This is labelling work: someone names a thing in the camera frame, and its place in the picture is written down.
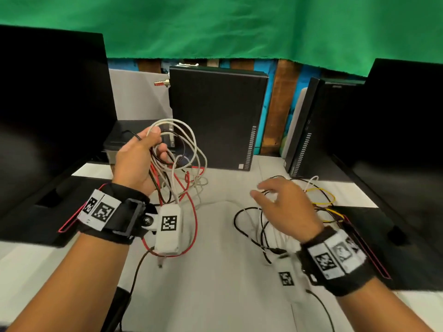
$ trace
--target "hand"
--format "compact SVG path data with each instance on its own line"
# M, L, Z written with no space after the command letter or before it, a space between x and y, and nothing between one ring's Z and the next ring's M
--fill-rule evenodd
M278 194L277 200L272 202L262 193L251 191L266 218L280 232L304 243L324 229L311 201L297 184L279 177L267 179L257 188Z
M151 167L149 148L162 142L159 127L154 127L149 136L146 136L148 130L149 127L137 134L141 137L141 141L134 136L119 150L116 156L114 179L112 181L113 183L138 190L147 196L156 189L149 176L149 169ZM158 147L157 156L163 161L167 159L167 149L168 146L164 143Z

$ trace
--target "computer case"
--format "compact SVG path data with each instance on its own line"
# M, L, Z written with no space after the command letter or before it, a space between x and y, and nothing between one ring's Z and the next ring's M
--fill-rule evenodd
M334 130L342 109L360 95L363 81L311 78L284 162L291 178L319 176L324 181L350 181L330 159Z
M172 114L192 128L208 167L249 171L266 73L183 66L171 66L169 72ZM180 144L175 142L178 154ZM192 157L190 149L185 154Z

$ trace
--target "ventilation grille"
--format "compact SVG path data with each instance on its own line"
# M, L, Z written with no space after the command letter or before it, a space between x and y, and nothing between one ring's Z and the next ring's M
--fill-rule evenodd
M307 145L309 144L309 140L311 139L312 133L307 133L305 142L303 142L302 150L300 151L299 158L297 159L296 165L292 169L291 177L295 177L299 171L300 165L302 164L302 160L304 154L306 152Z
M246 156L244 170L249 170L249 168L251 167L252 153L254 151L254 142L255 142L256 133L257 133L257 126L252 126L251 137L249 138L249 145L248 145L248 155Z

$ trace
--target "white table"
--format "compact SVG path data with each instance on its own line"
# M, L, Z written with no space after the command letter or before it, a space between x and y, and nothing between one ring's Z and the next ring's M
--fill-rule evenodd
M93 164L85 165L76 174L112 177L109 166ZM326 314L314 298L303 308L294 307L292 312L273 268L266 266L260 250L233 228L233 216L239 207L223 202L235 200L244 207L254 206L249 191L274 175L288 177L281 158L254 156L247 173L208 169L205 176L209 184L202 201L220 202L197 211L198 236L186 255L167 259L162 269L157 267L156 257L147 256L123 319L126 331L295 331L294 317L299 332L330 331ZM331 191L338 205L375 206L355 184L321 181L318 185ZM184 237L191 238L194 218L188 202L183 209ZM250 226L245 215L238 221L240 226ZM0 322L17 317L71 245L72 242L54 249L0 243ZM131 245L119 286L130 288L144 252L140 240ZM335 298L322 287L314 287L313 291L325 303L335 330L352 331ZM402 291L398 295L435 331L443 332L441 293Z

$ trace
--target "person's right hand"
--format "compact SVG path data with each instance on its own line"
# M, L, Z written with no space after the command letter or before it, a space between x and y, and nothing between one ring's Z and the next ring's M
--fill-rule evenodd
M266 218L280 232L304 243L324 229L311 201L297 184L278 177L263 181L257 188L278 194L277 200L272 202L262 193L251 191Z

